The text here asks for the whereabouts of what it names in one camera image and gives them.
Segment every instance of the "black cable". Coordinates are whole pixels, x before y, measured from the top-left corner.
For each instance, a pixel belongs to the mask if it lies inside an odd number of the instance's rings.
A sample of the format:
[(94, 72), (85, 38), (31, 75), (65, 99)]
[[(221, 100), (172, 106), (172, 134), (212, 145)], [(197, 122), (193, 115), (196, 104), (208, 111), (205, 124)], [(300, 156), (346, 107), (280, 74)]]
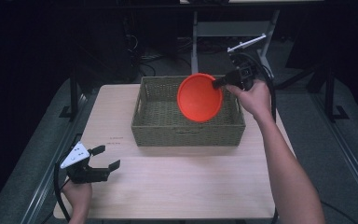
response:
[(143, 66), (146, 66), (146, 67), (149, 67), (150, 69), (153, 70), (153, 77), (156, 76), (156, 69), (152, 66), (150, 66), (149, 64), (145, 64), (145, 63), (139, 63), (140, 65), (143, 65)]
[(60, 171), (60, 163), (61, 163), (61, 160), (67, 156), (66, 154), (65, 155), (62, 155), (58, 161), (55, 163), (55, 166), (54, 166), (54, 178), (53, 178), (53, 184), (54, 184), (54, 193), (55, 193), (55, 196), (57, 198), (57, 203), (58, 205), (60, 206), (62, 212), (63, 212), (63, 215), (65, 216), (65, 219), (69, 222), (71, 220), (71, 217), (69, 216), (69, 213), (68, 211), (66, 210), (65, 208), (65, 205), (63, 204), (63, 201), (62, 201), (62, 197), (61, 197), (61, 191), (60, 191), (60, 187), (58, 185), (58, 173)]
[(347, 214), (345, 214), (344, 212), (340, 211), (339, 209), (337, 209), (335, 206), (331, 205), (330, 203), (326, 203), (324, 201), (321, 200), (321, 203), (326, 205), (327, 207), (335, 210), (336, 212), (340, 213), (342, 216), (344, 216), (345, 218), (347, 218), (349, 221), (351, 221), (354, 224), (358, 224), (358, 222), (356, 222), (353, 218), (351, 218), (350, 216), (348, 216)]
[(45, 224), (51, 217), (53, 216), (53, 212), (51, 211), (48, 216), (45, 218), (45, 220), (42, 221), (41, 224)]

